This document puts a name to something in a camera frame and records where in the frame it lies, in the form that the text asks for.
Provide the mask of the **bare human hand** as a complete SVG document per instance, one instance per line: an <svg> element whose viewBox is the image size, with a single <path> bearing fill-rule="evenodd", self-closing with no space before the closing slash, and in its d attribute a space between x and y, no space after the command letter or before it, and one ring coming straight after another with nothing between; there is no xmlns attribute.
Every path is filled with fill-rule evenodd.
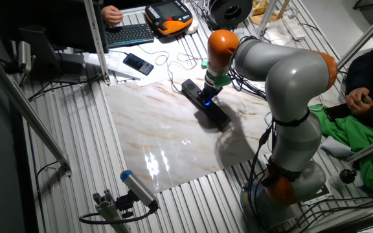
<svg viewBox="0 0 373 233"><path fill-rule="evenodd" d="M353 115L363 115L373 107L370 91L365 87L354 89L346 95L346 103Z"/></svg>
<svg viewBox="0 0 373 233"><path fill-rule="evenodd" d="M103 20L111 26L116 26L123 20L123 13L113 5L104 7L101 14Z"/></svg>

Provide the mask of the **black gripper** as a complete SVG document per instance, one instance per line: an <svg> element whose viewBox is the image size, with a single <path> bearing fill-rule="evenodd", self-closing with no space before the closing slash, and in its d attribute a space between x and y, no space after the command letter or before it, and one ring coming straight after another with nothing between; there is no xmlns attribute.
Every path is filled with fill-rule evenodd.
<svg viewBox="0 0 373 233"><path fill-rule="evenodd" d="M198 93L198 96L199 96L199 99L202 102L206 102L206 104L207 104L207 103L211 102L212 99L215 96L217 96L222 90L223 90L222 87L215 88L215 87L212 87L212 86L209 86L209 85L205 84L205 86L203 88L203 91L200 91Z"/></svg>

